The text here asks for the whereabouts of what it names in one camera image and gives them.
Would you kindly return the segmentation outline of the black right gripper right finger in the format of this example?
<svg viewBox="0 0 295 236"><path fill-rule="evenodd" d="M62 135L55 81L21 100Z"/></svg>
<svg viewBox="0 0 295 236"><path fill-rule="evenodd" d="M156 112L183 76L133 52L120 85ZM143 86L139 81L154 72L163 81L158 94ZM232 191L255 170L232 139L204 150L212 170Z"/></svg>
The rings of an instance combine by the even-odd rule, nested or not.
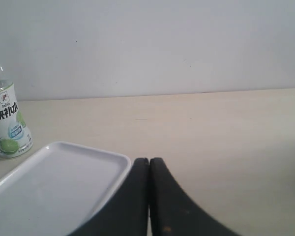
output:
<svg viewBox="0 0 295 236"><path fill-rule="evenodd" d="M184 192L162 158L149 163L149 211L153 236L236 236Z"/></svg>

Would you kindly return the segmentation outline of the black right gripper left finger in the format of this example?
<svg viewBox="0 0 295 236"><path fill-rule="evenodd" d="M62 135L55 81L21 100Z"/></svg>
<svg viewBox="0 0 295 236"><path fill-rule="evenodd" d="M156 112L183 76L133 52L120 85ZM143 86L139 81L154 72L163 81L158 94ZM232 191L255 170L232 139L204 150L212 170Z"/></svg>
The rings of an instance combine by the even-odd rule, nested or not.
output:
<svg viewBox="0 0 295 236"><path fill-rule="evenodd" d="M137 158L102 209L72 236L145 236L148 230L149 161Z"/></svg>

